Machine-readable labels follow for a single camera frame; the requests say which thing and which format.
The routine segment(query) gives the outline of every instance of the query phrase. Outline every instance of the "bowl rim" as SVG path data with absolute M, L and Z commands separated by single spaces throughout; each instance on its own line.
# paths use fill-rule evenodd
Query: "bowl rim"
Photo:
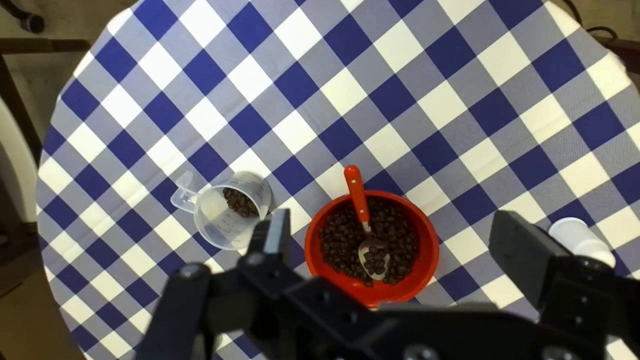
M 421 288 L 434 277 L 435 274 L 435 267 L 439 263 L 439 239 L 438 239 L 438 234 L 435 234 L 435 228 L 434 224 L 428 219 L 428 216 L 413 203 L 410 201 L 408 198 L 402 198 L 398 194 L 391 194 L 391 192 L 383 192 L 383 189 L 364 189 L 364 196 L 376 196 L 376 198 L 386 198 L 386 200 L 391 200 L 391 201 L 398 201 L 402 203 L 404 207 L 408 207 L 410 212 L 413 212 L 420 221 L 423 224 L 425 232 L 428 232 L 428 242 L 431 242 L 431 246 L 435 247 L 435 252 L 431 252 L 430 255 L 430 263 L 428 263 L 428 270 L 423 272 L 423 275 L 420 277 L 420 281 L 416 281 L 413 288 L 410 290 L 404 290 L 404 292 L 398 292 L 393 294 L 393 298 L 389 301 L 408 301 L 412 299 L 418 292 L 421 292 Z M 323 203 L 312 218 L 307 229 L 306 229 L 306 235 L 303 235 L 303 262 L 309 270 L 312 275 L 320 275 L 316 263 L 312 262 L 312 234 L 316 234 L 316 228 L 320 224 L 320 219 L 329 212 L 334 210 L 337 203 L 349 200 L 349 194 L 342 194 L 334 200 L 329 200 L 327 203 Z M 366 306 L 371 306 L 376 308 L 379 301 L 386 301 L 386 299 L 371 299 L 371 301 L 364 301 Z

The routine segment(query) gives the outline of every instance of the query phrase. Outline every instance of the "cup handle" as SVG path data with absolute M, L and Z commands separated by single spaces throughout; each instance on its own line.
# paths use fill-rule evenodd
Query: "cup handle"
M 172 194 L 172 203 L 183 212 L 195 213 L 195 192 L 191 189 L 194 173 L 183 171 L 175 186 L 178 189 Z

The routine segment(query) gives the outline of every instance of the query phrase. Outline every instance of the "glass cup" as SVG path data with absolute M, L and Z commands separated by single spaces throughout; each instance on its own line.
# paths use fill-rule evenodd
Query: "glass cup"
M 172 196 L 172 203 L 194 213 L 194 224 L 201 238 L 222 249 L 246 249 L 253 225 L 273 207 L 269 183 L 251 171 L 235 171 L 225 181 L 206 183 L 199 189 L 194 187 L 194 173 L 186 171 L 175 183 L 178 189 Z M 255 213 L 238 213 L 224 198 L 224 189 L 235 189 L 246 196 Z

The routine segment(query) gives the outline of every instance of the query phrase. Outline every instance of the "round table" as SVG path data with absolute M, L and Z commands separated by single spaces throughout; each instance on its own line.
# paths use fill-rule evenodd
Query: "round table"
M 618 274 L 638 274 L 638 108 L 619 62 L 549 2 L 143 0 L 57 97 L 37 171 L 43 267 L 85 356 L 130 358 L 167 274 L 238 259 L 170 203 L 179 173 L 265 176 L 307 274 L 306 224 L 358 164 L 439 234 L 418 301 L 533 316 L 488 254 L 491 213 L 577 216 Z M 218 354 L 259 356 L 240 334 Z

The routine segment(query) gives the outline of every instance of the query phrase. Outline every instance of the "floor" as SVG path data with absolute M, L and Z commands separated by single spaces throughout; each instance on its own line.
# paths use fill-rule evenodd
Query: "floor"
M 46 17 L 43 35 L 48 38 L 93 40 L 104 24 L 134 0 L 16 2 Z M 575 5 L 586 25 L 606 24 L 615 27 L 619 38 L 640 40 L 640 0 L 575 0 Z M 30 34 L 0 10 L 0 38 L 22 35 Z M 40 136 L 43 136 L 55 95 L 77 59 L 80 54 L 22 56 L 17 64 L 16 58 L 7 56 L 13 79 Z M 81 358 L 63 327 L 41 267 L 33 270 L 19 288 L 0 298 L 0 323 L 0 352 L 6 360 Z

